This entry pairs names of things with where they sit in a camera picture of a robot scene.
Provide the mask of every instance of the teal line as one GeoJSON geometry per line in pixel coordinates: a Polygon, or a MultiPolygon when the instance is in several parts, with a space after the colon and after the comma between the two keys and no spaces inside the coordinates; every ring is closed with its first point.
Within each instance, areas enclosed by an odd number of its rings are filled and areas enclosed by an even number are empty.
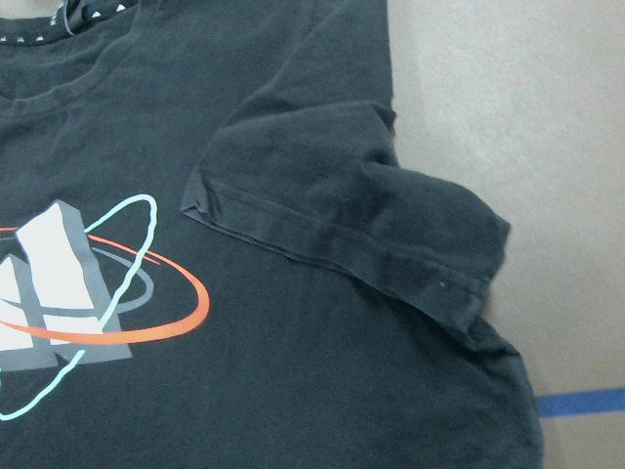
{"type": "MultiPolygon", "coordinates": [[[[122,200],[113,208],[108,210],[108,212],[106,212],[99,220],[97,220],[95,223],[91,224],[89,227],[85,229],[85,233],[90,232],[94,228],[97,228],[102,223],[107,221],[113,215],[119,213],[121,210],[126,208],[131,203],[135,203],[139,201],[145,201],[149,204],[149,224],[147,225],[146,239],[144,240],[144,243],[142,244],[141,248],[137,251],[137,254],[135,255],[135,261],[133,262],[130,269],[128,269],[128,272],[126,273],[126,276],[124,277],[124,280],[115,290],[115,293],[113,294],[110,300],[110,303],[108,304],[108,308],[106,308],[106,311],[104,312],[103,316],[100,318],[99,323],[101,327],[104,327],[106,323],[108,322],[108,320],[110,320],[113,314],[113,311],[115,310],[115,308],[117,307],[117,304],[119,303],[119,300],[130,287],[130,283],[132,281],[133,276],[137,273],[137,271],[141,267],[141,263],[144,260],[144,257],[146,256],[146,253],[149,250],[149,247],[152,245],[154,241],[154,232],[156,231],[156,213],[158,209],[156,205],[156,200],[154,200],[154,197],[152,197],[151,195],[147,195],[144,193],[140,193],[138,195],[133,195],[132,197],[128,197],[127,199],[122,200]]],[[[63,368],[61,368],[61,370],[57,373],[57,376],[55,376],[55,378],[50,382],[50,384],[46,386],[44,389],[42,389],[37,394],[37,396],[35,396],[35,398],[32,401],[30,401],[30,403],[28,403],[24,407],[12,413],[0,412],[0,421],[13,420],[33,410],[34,407],[38,405],[39,402],[41,402],[43,398],[45,398],[50,393],[52,393],[55,389],[57,389],[57,387],[61,384],[61,381],[66,375],[68,375],[73,369],[75,369],[78,366],[80,359],[82,359],[85,353],[86,351],[84,349],[81,349],[78,352],[76,352],[76,354],[71,359],[71,361],[68,364],[66,364],[63,368]]]]}

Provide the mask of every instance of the neckline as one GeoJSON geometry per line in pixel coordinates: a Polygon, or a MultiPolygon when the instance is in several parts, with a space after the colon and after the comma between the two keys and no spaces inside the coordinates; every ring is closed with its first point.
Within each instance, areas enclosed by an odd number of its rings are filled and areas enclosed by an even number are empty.
{"type": "MultiPolygon", "coordinates": [[[[163,0],[140,0],[137,2],[133,7],[137,10],[132,13],[134,16],[126,32],[108,42],[93,63],[93,66],[85,73],[72,80],[60,83],[50,90],[27,98],[8,99],[0,96],[0,118],[17,118],[42,114],[63,107],[79,96],[84,95],[86,92],[93,90],[119,65],[130,50],[139,42],[146,30],[149,29],[156,11],[161,7],[162,1],[163,0]]],[[[17,26],[33,25],[34,21],[49,21],[50,19],[50,17],[44,17],[41,19],[1,20],[6,26],[11,25],[11,28],[15,29],[17,26]]],[[[105,23],[106,21],[98,26],[105,27],[105,23]]],[[[59,41],[70,41],[72,47],[67,48],[68,51],[71,51],[74,47],[82,49],[96,44],[101,39],[99,35],[102,31],[104,31],[102,27],[94,27],[75,35],[68,34],[66,37],[60,36],[57,40],[48,44],[32,45],[31,47],[45,48],[59,43],[59,41]]],[[[0,45],[0,47],[11,47],[16,50],[24,49],[23,46],[19,45],[0,45]]]]}

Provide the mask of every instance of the orange ellipse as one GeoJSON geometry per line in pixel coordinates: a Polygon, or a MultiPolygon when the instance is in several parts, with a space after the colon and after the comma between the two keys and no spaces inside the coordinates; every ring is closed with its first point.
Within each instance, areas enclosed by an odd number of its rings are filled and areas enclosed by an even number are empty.
{"type": "MultiPolygon", "coordinates": [[[[95,241],[102,242],[104,244],[109,244],[111,246],[122,248],[127,252],[137,254],[137,251],[134,251],[129,247],[123,246],[109,239],[92,235],[89,235],[89,238],[95,241]]],[[[155,340],[169,339],[171,337],[183,335],[194,330],[208,318],[211,307],[208,290],[196,276],[194,276],[183,266],[155,252],[148,251],[147,253],[150,256],[155,257],[156,259],[164,262],[165,264],[169,264],[171,267],[176,269],[195,288],[195,293],[197,294],[197,306],[188,316],[182,318],[181,320],[176,320],[167,324],[157,325],[154,327],[147,327],[144,329],[135,330],[121,330],[116,332],[103,332],[99,334],[63,332],[60,330],[46,329],[44,327],[12,324],[3,320],[0,320],[0,324],[4,324],[8,327],[11,327],[12,329],[25,332],[35,337],[41,337],[43,339],[50,340],[64,340],[65,342],[84,345],[138,344],[142,342],[152,342],[155,340]]]]}

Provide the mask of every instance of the blue stripe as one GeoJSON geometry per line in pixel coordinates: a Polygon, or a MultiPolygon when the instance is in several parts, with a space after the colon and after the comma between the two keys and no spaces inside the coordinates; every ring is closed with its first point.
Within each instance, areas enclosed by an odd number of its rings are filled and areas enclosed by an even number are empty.
{"type": "Polygon", "coordinates": [[[625,388],[542,396],[536,403],[542,418],[625,411],[625,388]]]}

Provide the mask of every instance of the fabric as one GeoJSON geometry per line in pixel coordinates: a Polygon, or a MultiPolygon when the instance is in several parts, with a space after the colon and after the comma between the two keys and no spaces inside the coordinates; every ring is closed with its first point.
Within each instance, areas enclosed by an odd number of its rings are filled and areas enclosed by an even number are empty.
{"type": "Polygon", "coordinates": [[[0,95],[1,467],[541,467],[510,225],[397,165],[384,1],[67,2],[0,95]]]}

